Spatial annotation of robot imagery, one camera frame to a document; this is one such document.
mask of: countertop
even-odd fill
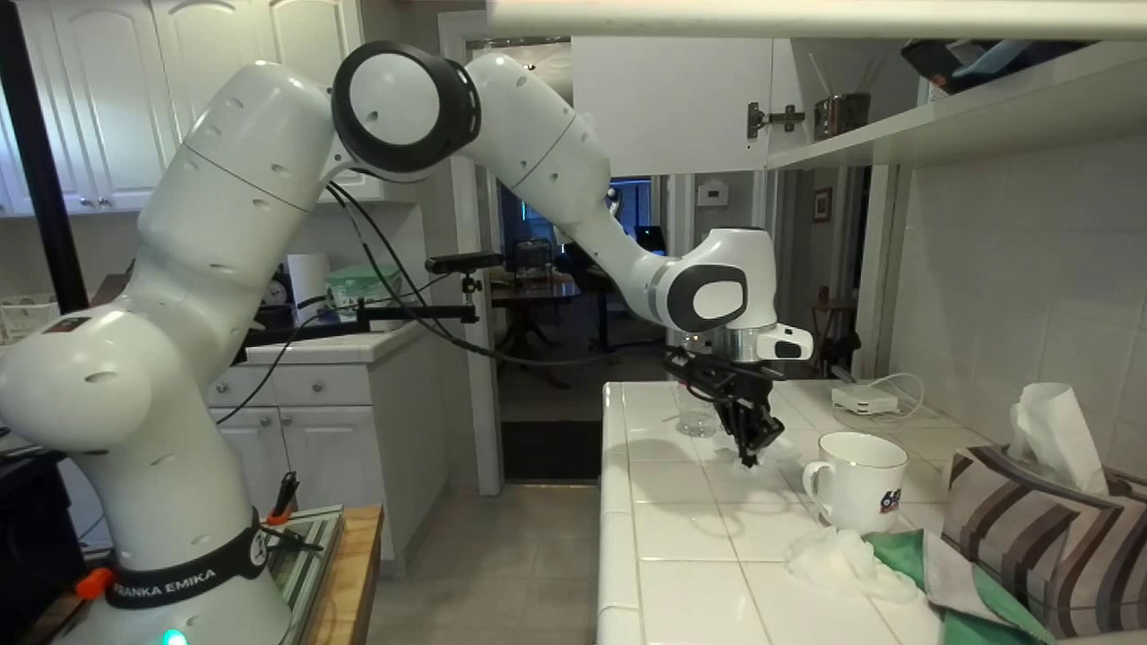
[[[793,543],[825,535],[800,494],[800,464],[826,429],[867,429],[905,449],[902,528],[941,518],[941,475],[981,436],[921,407],[856,418],[826,382],[775,388],[785,432],[760,470],[740,470],[718,417],[678,429],[674,382],[607,382],[597,645],[917,645],[940,642],[934,611],[826,591],[788,573]]]
[[[349,363],[349,364],[372,364],[399,351],[400,343],[415,340],[426,332],[415,322],[399,322],[390,328],[372,328],[372,332],[349,332],[349,335],[315,335],[315,340],[292,340],[288,348],[288,364],[329,364],[329,363]],[[267,364],[284,343],[257,343],[248,348],[248,364]]]

